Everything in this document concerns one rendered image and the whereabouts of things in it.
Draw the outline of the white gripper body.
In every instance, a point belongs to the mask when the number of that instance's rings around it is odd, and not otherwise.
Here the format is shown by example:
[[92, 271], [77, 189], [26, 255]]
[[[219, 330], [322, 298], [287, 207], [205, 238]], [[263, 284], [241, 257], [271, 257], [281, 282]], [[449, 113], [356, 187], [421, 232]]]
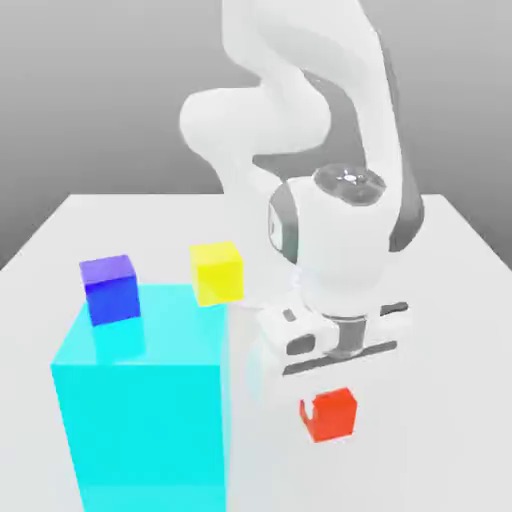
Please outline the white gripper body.
[[279, 395], [305, 396], [384, 381], [398, 373], [399, 356], [399, 343], [393, 340], [367, 347], [345, 359], [323, 356], [288, 364], [279, 375]]

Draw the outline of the small yellow cube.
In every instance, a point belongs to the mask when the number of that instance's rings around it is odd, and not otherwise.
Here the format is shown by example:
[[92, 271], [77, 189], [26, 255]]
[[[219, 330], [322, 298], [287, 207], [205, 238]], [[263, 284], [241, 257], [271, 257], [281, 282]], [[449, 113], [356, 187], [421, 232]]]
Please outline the small yellow cube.
[[233, 242], [191, 245], [191, 279], [201, 307], [244, 298], [244, 264]]

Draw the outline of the small red cube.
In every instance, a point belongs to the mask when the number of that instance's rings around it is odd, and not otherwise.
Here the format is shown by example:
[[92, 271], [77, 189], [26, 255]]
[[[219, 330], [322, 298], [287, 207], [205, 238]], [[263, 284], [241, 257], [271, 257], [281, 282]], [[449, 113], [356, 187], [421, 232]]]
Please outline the small red cube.
[[348, 388], [316, 395], [312, 420], [305, 417], [303, 402], [299, 402], [299, 415], [315, 443], [350, 436], [356, 412], [357, 401]]

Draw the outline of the large cyan box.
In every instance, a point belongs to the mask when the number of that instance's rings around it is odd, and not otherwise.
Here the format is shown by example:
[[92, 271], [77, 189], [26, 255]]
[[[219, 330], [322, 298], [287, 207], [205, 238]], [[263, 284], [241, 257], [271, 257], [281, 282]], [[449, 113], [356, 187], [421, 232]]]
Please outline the large cyan box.
[[227, 309], [143, 285], [137, 318], [81, 310], [52, 364], [84, 512], [226, 512]]

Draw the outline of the small blue cube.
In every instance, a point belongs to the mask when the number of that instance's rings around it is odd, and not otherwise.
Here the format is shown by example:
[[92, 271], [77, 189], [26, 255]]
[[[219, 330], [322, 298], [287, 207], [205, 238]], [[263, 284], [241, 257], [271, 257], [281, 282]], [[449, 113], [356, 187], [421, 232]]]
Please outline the small blue cube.
[[82, 261], [79, 267], [93, 326], [141, 315], [137, 276], [127, 255]]

